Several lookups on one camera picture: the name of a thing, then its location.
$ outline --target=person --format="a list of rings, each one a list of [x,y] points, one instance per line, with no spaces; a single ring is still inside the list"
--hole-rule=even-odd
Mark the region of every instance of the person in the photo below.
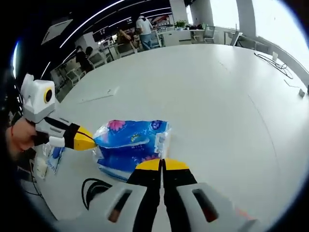
[[[139,47],[139,43],[137,41],[134,41],[134,36],[133,35],[128,35],[127,33],[125,33],[123,30],[119,30],[118,31],[118,35],[117,35],[117,44],[128,44],[130,43],[135,47],[138,48]]]
[[[12,160],[18,160],[21,152],[34,146],[33,136],[37,133],[34,125],[20,118],[13,126],[5,131],[7,150]]]
[[[93,52],[93,48],[90,47],[90,46],[87,47],[87,48],[86,48],[86,52],[85,52],[86,57],[89,58],[89,56],[92,54],[92,52]]]
[[[93,67],[87,60],[86,54],[83,52],[81,46],[76,47],[76,62],[80,63],[82,71],[85,71],[86,73],[93,70]]]
[[[136,21],[136,29],[137,33],[140,34],[140,42],[144,50],[151,50],[151,29],[153,29],[153,26],[151,25],[150,21],[142,15],[139,16],[138,20]]]
[[[119,30],[118,36],[117,36],[117,43],[118,44],[126,44],[129,43],[132,40],[131,36],[126,34],[123,30]]]

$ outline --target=white table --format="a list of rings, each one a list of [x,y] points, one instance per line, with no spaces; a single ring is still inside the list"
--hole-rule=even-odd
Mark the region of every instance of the white table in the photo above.
[[[239,47],[159,48],[88,73],[60,111],[91,132],[111,119],[169,121],[169,156],[270,225],[298,193],[309,166],[309,98],[284,82],[307,91],[292,75]],[[79,104],[111,87],[119,87],[115,96]],[[89,177],[115,183],[98,171],[90,151],[67,150],[57,174],[38,179],[57,219],[85,211],[80,192]]]

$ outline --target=black cable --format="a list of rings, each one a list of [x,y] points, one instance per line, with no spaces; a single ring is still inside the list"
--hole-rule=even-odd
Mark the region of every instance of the black cable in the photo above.
[[[30,164],[30,174],[31,174],[31,180],[32,180],[32,184],[33,184],[33,186],[34,186],[34,189],[35,189],[35,191],[37,192],[38,196],[40,196],[42,199],[44,199],[44,198],[43,198],[43,196],[42,196],[42,194],[40,194],[40,193],[39,193],[39,191],[38,191],[37,187],[36,187],[36,186],[35,186],[35,184],[34,184],[34,177],[33,177],[33,174],[32,174],[32,170],[31,170],[31,162],[30,162],[30,161],[29,161],[29,164]]]
[[[288,73],[286,72],[286,71],[288,71],[288,72],[291,74],[291,72],[287,69],[288,66],[287,66],[286,63],[284,63],[284,64],[281,65],[281,64],[276,63],[276,62],[273,61],[272,59],[270,59],[270,58],[268,58],[268,57],[266,57],[266,56],[263,56],[262,54],[256,54],[255,52],[254,52],[254,54],[255,54],[257,57],[259,57],[259,58],[265,60],[268,64],[274,66],[274,67],[275,67],[277,70],[279,70],[281,73],[283,73],[283,74],[286,75],[288,78],[290,78],[290,79],[293,80],[293,77],[290,77],[290,76],[288,75]]]
[[[240,45],[241,47],[244,47],[244,46],[240,43],[240,41],[239,41],[239,40],[237,40],[237,42],[239,43],[239,45]]]
[[[25,190],[24,188],[23,188],[23,191],[25,191],[26,193],[28,193],[28,194],[31,194],[31,195],[34,195],[34,196],[38,196],[38,197],[40,197],[40,195],[39,194],[36,194],[36,193],[32,193],[32,192],[28,192],[27,190]]]
[[[82,184],[82,200],[83,200],[83,204],[85,206],[85,208],[87,210],[89,210],[89,203],[90,201],[92,200],[91,199],[88,199],[88,203],[86,203],[85,201],[85,197],[84,197],[84,188],[85,188],[85,185],[88,181],[94,181],[96,184],[94,185],[94,183],[89,187],[89,189],[87,190],[87,193],[86,193],[86,198],[89,194],[92,195],[92,197],[94,197],[94,194],[93,194],[93,190],[96,188],[96,187],[102,187],[102,191],[101,192],[105,192],[106,190],[108,190],[110,187],[112,187],[112,185],[106,183],[105,181],[103,180],[99,180],[99,179],[96,179],[96,178],[88,178],[86,180],[84,180],[83,184]]]
[[[85,133],[82,133],[82,132],[79,132],[79,131],[78,131],[77,133],[82,134],[82,135],[88,137],[88,138],[91,139],[91,140],[94,140],[93,138],[91,138],[89,135],[86,135]]]

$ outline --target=toilet paper package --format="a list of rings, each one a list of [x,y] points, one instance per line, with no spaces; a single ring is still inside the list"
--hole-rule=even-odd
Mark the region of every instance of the toilet paper package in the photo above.
[[[54,147],[47,143],[43,145],[42,149],[43,154],[47,157],[47,166],[56,174],[65,147]]]
[[[126,181],[136,165],[167,156],[170,126],[166,121],[112,120],[94,134],[93,154],[99,169]]]

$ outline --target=white shirt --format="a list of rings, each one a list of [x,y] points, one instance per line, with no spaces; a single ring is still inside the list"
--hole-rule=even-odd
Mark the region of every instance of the white shirt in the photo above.
[[[148,19],[145,21],[143,20],[144,16],[140,16],[138,20],[136,21],[136,28],[139,28],[142,30],[141,35],[149,35],[151,34],[151,29],[153,26],[149,22]]]

